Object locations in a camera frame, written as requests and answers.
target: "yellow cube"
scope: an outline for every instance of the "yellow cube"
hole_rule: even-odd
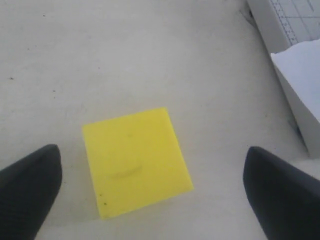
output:
[[[166,108],[87,124],[82,131],[101,218],[193,189]]]

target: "white paper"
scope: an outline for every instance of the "white paper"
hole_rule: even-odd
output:
[[[320,39],[272,53],[271,58],[300,100],[320,121]]]

